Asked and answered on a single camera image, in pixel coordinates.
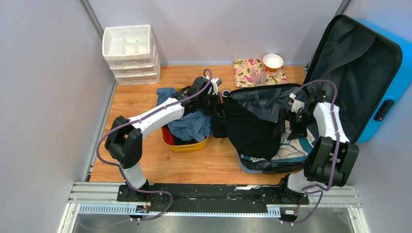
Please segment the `teal white cartoon towel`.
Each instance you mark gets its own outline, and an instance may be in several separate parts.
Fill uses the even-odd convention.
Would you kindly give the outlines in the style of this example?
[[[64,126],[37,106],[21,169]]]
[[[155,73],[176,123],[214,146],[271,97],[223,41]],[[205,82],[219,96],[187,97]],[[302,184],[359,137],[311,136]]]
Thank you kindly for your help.
[[[315,138],[310,131],[298,139],[288,139],[289,127],[284,133],[274,135],[269,130],[254,131],[234,144],[238,157],[247,162],[303,162],[313,149]]]

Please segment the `blue grey shirt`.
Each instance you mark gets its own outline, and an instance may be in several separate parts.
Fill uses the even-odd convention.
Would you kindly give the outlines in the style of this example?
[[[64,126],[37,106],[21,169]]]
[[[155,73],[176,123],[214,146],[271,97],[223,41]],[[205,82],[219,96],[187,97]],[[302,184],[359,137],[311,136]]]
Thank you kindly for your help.
[[[213,134],[212,117],[197,110],[167,124],[171,134],[182,141],[204,141]]]

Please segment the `black garment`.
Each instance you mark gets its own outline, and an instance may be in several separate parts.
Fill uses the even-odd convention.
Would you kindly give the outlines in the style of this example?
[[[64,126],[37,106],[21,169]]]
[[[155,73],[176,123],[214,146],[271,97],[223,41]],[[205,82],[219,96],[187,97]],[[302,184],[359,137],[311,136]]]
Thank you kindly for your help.
[[[212,120],[213,136],[228,138],[238,153],[270,161],[280,148],[278,123],[258,118],[232,98],[221,104]]]
[[[208,137],[206,137],[203,141],[197,141],[196,139],[191,139],[189,141],[184,141],[178,137],[173,136],[173,144],[174,146],[181,146],[181,145],[191,145],[191,144],[197,144],[197,143],[201,143],[204,142],[208,139]]]

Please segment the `white plastic drawer unit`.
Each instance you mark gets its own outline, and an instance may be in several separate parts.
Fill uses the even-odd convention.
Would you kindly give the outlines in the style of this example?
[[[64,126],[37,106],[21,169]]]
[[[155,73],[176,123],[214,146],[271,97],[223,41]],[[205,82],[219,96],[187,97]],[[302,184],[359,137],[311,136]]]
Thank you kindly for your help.
[[[161,61],[151,25],[106,27],[102,54],[119,85],[160,81]]]

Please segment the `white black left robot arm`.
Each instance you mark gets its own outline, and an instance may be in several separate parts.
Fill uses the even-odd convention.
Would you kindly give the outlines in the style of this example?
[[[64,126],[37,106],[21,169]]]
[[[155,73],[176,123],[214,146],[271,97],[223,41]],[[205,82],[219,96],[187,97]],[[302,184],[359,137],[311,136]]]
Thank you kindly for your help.
[[[110,156],[115,159],[113,165],[120,169],[134,200],[143,201],[149,193],[145,186],[148,181],[139,162],[146,137],[166,124],[197,110],[216,113],[221,84],[220,78],[197,77],[191,86],[174,92],[153,109],[129,119],[119,116],[113,121],[111,130],[103,136],[102,142]]]

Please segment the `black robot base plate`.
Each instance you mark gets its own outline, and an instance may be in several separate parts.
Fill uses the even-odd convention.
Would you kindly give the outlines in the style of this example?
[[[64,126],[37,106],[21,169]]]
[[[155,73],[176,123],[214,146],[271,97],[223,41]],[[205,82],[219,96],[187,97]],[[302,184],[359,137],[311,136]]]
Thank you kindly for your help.
[[[153,183],[143,186],[140,193],[128,185],[120,185],[119,202],[150,204],[151,212],[168,207],[168,213],[263,214],[267,205],[308,205],[302,194],[295,194],[278,185],[182,184]]]

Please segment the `red cloth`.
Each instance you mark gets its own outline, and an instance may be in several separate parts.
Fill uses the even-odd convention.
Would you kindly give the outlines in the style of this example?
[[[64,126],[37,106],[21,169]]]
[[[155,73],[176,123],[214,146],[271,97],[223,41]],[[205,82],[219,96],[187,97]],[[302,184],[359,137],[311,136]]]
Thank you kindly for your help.
[[[162,136],[163,140],[166,144],[171,145],[171,146],[175,145],[174,136],[172,135],[167,125],[162,127],[162,135],[163,135]]]

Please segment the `yellow plastic basket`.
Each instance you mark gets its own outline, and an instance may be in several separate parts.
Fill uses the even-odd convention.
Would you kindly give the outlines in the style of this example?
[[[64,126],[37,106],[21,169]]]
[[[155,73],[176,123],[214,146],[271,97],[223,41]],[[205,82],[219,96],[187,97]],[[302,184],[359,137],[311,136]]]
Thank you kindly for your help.
[[[181,145],[181,146],[171,146],[171,145],[168,145],[168,144],[166,144],[166,145],[173,152],[186,152],[186,151],[201,150],[206,146],[206,144],[207,144],[207,140],[204,141],[204,142],[201,142],[201,143],[191,144],[191,145]]]

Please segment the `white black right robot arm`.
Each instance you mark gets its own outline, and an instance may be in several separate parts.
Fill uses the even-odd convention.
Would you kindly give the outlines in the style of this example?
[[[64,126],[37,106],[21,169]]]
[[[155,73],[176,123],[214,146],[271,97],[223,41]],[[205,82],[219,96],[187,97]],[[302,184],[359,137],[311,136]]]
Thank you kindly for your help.
[[[350,176],[359,154],[359,147],[350,143],[344,133],[336,96],[330,97],[317,90],[298,100],[297,94],[289,95],[290,110],[283,109],[280,119],[291,127],[290,139],[306,136],[307,127],[316,124],[319,137],[303,164],[303,169],[288,174],[279,182],[277,197],[282,203],[290,203],[296,195],[328,191],[334,186],[343,187]]]

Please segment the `blue fish print suitcase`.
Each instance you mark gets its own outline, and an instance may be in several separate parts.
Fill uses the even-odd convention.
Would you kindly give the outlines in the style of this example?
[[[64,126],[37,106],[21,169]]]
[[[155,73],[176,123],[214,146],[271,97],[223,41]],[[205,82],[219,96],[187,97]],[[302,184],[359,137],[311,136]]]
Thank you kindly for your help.
[[[228,98],[258,118],[278,122],[280,109],[290,109],[289,94],[300,100],[321,89],[337,95],[340,120],[351,143],[370,140],[383,119],[412,82],[410,41],[367,21],[346,15],[334,17],[318,45],[303,83],[237,89]],[[241,169],[254,173],[299,171],[303,162],[258,162],[237,159]]]

